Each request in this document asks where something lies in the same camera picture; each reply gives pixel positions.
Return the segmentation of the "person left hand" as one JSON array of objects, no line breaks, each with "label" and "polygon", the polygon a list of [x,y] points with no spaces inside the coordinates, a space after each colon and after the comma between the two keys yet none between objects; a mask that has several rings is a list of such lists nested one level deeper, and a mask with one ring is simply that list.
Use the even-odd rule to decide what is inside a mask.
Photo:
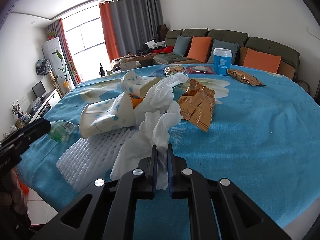
[{"label": "person left hand", "polygon": [[1,230],[11,231],[17,226],[16,214],[27,216],[27,203],[12,169],[1,179]]}]

